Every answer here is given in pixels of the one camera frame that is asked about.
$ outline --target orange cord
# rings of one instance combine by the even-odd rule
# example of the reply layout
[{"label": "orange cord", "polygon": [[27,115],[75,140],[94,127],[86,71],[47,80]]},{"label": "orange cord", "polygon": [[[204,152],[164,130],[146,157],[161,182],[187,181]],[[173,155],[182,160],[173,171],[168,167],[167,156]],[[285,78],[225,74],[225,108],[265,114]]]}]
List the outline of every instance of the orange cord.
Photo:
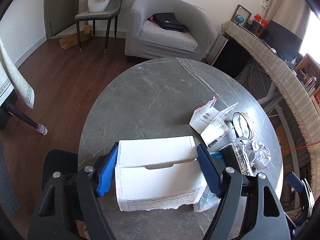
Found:
[{"label": "orange cord", "polygon": [[281,152],[288,152],[288,151],[291,151],[291,150],[299,150],[299,149],[302,149],[302,148],[306,148],[306,147],[309,147],[309,146],[312,146],[312,145],[315,145],[315,144],[318,144],[320,142],[316,142],[316,143],[312,143],[312,144],[307,144],[305,146],[302,146],[302,147],[298,147],[298,148],[294,148],[294,149],[289,149],[289,150],[285,150],[285,151],[281,151]]}]

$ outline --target floor mat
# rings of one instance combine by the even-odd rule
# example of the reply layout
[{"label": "floor mat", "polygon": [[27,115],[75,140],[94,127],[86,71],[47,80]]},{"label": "floor mat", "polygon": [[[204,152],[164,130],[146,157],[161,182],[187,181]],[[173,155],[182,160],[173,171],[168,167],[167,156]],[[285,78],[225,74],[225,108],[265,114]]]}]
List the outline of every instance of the floor mat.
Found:
[{"label": "floor mat", "polygon": [[9,214],[13,215],[19,208],[20,203],[14,194],[7,169],[4,163],[2,142],[0,141],[0,200],[3,209]]}]

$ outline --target white product box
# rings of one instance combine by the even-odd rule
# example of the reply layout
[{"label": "white product box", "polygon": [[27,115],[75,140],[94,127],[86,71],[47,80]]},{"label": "white product box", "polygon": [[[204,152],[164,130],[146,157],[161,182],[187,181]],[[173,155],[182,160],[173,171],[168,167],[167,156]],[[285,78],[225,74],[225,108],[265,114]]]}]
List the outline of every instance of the white product box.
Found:
[{"label": "white product box", "polygon": [[218,111],[213,107],[216,101],[217,99],[213,97],[213,100],[197,108],[189,122],[190,126],[201,135],[208,148],[216,144],[228,133],[229,128],[224,120],[238,104],[236,102],[232,106]]},{"label": "white product box", "polygon": [[195,158],[192,136],[120,141],[115,168],[120,210],[197,203],[207,182]]}]

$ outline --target picture frame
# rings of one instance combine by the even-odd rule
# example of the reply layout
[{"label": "picture frame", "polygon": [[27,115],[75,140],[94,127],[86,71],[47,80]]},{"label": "picture frame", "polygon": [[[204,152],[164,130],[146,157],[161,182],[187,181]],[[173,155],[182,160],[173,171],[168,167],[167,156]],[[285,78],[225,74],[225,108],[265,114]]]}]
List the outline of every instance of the picture frame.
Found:
[{"label": "picture frame", "polygon": [[[243,23],[239,23],[236,21],[236,16],[237,15],[241,15],[244,18],[244,22]],[[245,25],[247,24],[247,22],[249,21],[250,17],[251,17],[252,13],[249,12],[246,8],[244,8],[242,5],[238,4],[232,18],[231,21],[234,22],[235,24],[241,26],[241,27],[245,27]]]}]

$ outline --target computer monitor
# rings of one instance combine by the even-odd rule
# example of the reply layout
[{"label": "computer monitor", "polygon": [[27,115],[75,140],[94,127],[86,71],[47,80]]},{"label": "computer monitor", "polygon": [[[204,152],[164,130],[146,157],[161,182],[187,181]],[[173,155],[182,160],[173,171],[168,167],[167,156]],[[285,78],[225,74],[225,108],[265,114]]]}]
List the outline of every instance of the computer monitor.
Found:
[{"label": "computer monitor", "polygon": [[302,39],[280,24],[270,21],[260,38],[271,48],[277,51],[277,55],[285,60],[291,61],[297,55]]}]

